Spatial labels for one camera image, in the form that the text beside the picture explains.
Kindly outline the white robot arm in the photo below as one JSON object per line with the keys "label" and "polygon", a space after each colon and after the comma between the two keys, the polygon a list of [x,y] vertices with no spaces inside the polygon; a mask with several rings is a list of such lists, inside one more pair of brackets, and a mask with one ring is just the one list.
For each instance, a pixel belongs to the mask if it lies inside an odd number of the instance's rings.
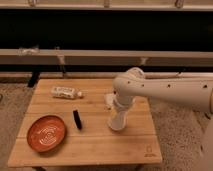
{"label": "white robot arm", "polygon": [[157,78],[147,79],[143,70],[134,67],[113,80],[113,115],[108,121],[112,130],[126,126],[126,113],[136,96],[150,97],[184,105],[212,114],[200,148],[201,157],[194,171],[213,171],[213,78]]}

